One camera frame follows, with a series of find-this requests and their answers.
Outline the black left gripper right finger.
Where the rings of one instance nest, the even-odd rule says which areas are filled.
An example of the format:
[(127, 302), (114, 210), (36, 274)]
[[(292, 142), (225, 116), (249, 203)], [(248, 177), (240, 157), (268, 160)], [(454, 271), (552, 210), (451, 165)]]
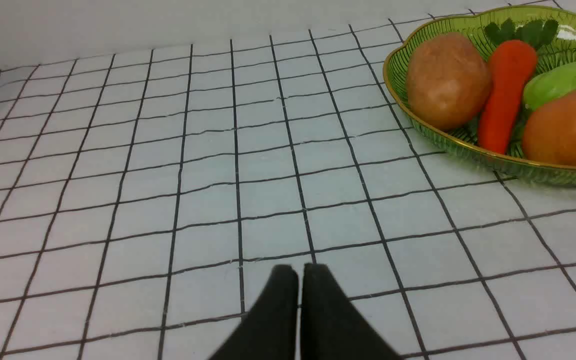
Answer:
[(327, 265), (304, 265), (301, 302), (302, 360), (402, 358), (352, 305)]

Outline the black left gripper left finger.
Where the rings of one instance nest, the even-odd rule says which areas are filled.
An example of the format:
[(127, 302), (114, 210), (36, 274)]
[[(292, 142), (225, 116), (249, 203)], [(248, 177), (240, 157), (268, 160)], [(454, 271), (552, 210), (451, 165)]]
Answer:
[(211, 360), (294, 360), (298, 290), (297, 272), (274, 266), (256, 303)]

